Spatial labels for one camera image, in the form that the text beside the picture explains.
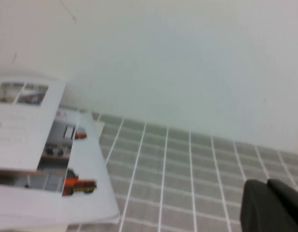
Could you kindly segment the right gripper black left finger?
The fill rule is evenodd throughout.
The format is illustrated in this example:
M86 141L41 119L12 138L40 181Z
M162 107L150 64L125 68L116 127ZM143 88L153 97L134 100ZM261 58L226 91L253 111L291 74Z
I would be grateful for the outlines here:
M288 216L265 183L249 179L244 184L240 224L243 232L286 232Z

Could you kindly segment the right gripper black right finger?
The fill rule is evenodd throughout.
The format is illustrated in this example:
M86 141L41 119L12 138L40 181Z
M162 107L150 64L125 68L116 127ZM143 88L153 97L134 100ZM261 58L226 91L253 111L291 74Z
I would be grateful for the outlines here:
M288 215L298 225L298 191L278 179L269 179L267 186L275 193Z

